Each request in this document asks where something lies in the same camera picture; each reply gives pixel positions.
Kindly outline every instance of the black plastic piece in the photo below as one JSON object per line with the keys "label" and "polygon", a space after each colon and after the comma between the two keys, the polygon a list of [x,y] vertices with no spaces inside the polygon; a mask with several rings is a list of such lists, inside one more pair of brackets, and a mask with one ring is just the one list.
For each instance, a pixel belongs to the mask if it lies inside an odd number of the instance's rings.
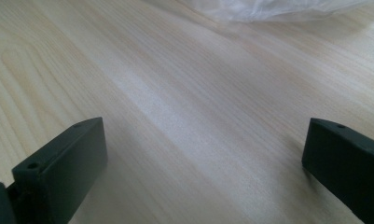
{"label": "black plastic piece", "polygon": [[311,119],[302,163],[362,221],[374,223],[374,140],[344,125]]}
{"label": "black plastic piece", "polygon": [[7,194],[0,187],[0,217],[16,222],[0,223],[68,223],[106,163],[103,120],[73,125],[12,169],[15,183]]}

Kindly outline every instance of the plastic cover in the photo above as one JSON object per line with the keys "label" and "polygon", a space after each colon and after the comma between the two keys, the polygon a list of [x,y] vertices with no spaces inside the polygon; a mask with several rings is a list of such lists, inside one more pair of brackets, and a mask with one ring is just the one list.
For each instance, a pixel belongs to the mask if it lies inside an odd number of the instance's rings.
{"label": "plastic cover", "polygon": [[310,21],[374,0],[179,0],[216,21]]}

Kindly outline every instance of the light wood surface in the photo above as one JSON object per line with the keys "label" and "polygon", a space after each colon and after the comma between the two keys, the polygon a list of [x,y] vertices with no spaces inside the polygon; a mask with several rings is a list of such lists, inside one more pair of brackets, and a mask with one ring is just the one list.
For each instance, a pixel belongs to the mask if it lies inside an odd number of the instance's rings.
{"label": "light wood surface", "polygon": [[93,117],[109,169],[71,223],[360,223],[300,159],[311,117],[374,139],[374,3],[220,25],[174,0],[0,0],[0,181]]}

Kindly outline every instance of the white plastic bag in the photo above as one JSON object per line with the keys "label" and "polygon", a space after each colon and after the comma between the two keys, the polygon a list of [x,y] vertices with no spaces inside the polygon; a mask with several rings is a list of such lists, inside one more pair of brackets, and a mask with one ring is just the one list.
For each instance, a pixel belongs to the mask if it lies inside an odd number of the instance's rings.
{"label": "white plastic bag", "polygon": [[309,21],[374,0],[179,0],[216,21]]}

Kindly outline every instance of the wood grain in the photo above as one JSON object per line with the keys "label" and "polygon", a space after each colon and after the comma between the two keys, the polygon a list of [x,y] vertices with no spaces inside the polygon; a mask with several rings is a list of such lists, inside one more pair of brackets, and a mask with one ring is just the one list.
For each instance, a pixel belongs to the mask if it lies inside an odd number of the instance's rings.
{"label": "wood grain", "polygon": [[374,4],[223,25],[174,0],[1,0],[0,181],[99,116],[109,169],[72,223],[360,223],[300,159],[311,117],[374,139]]}

